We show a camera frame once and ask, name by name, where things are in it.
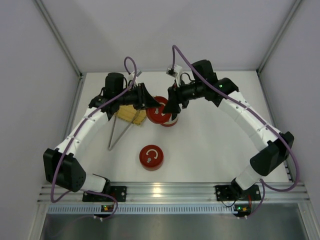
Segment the steel red bowl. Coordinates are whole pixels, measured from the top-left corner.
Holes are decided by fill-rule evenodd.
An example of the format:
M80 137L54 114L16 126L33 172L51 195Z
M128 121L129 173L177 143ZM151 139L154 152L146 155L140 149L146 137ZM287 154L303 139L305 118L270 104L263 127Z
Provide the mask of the steel red bowl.
M178 122L178 114L171 114L169 121L161 123L160 125L163 127L172 127Z

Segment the red lid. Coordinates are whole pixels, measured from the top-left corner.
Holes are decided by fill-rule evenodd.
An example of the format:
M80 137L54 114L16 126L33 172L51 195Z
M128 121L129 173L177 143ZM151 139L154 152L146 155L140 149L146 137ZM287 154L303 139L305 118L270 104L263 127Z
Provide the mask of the red lid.
M164 153L157 145L146 145L139 152L139 161L148 171L158 170L164 162Z
M155 100L160 104L160 107L146 109L147 118L154 124L164 124L171 118L171 113L163 113L163 110L168 100L163 96L155 96Z

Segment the metal tongs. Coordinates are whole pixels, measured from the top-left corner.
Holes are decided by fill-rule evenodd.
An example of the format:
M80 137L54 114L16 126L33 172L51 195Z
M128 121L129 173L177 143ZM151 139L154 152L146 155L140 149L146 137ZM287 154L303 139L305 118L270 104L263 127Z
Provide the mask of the metal tongs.
M112 151L113 148L115 147L115 145L120 141L120 139L123 137L123 135L127 132L127 130L130 128L130 126L134 123L134 121L137 119L138 115L139 115L139 111L137 111L134 115L134 117L128 122L127 126L124 128L124 130L120 133L120 135L113 141L113 136L114 136L114 132L115 132L115 127L116 127L116 123L117 123L117 119L118 117L115 116L114 120L113 120L113 124L112 124L112 129L111 129L111 133L110 133L110 137L109 137L109 141L108 141L108 146L107 146L107 150L108 151Z

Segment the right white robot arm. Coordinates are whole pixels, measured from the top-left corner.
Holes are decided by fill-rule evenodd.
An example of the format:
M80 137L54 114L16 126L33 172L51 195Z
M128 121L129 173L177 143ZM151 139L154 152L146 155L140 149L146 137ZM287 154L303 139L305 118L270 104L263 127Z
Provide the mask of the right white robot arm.
M163 113L177 115L191 100L204 98L230 116L256 147L257 154L230 183L229 189L236 197L243 195L289 157L294 136L289 131L282 133L269 125L246 101L231 79L218 79L209 60L192 64L194 79L188 84L182 80L184 72L181 66L170 66L166 73L174 78L174 83L167 89L168 102Z

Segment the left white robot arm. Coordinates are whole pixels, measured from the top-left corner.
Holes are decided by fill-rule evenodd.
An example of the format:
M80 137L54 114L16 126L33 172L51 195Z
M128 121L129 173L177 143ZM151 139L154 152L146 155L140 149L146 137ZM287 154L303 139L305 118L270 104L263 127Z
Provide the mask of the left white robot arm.
M124 87L125 80L121 73L109 73L105 77L105 86L90 101L77 126L56 148L48 148L44 152L45 177L52 185L71 192L82 190L107 194L110 187L108 180L86 173L80 164L86 148L121 106L133 106L135 110L160 107L144 83Z

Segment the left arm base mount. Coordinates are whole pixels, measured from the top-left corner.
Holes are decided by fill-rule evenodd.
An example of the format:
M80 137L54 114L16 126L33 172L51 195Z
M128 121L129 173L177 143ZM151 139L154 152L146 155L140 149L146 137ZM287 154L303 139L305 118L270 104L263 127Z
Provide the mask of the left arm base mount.
M113 202L114 199L118 202L125 202L127 197L127 186L111 186L107 193L93 194L84 192L82 195L82 201L85 203L102 203Z

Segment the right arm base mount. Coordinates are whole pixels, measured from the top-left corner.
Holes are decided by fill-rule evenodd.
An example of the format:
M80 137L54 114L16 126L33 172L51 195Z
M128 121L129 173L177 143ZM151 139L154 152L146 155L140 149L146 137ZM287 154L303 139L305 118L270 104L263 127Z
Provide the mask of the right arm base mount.
M239 187L231 184L216 185L216 199L218 202L234 202L234 201L260 201L262 195L257 184L254 184L247 190L242 190Z

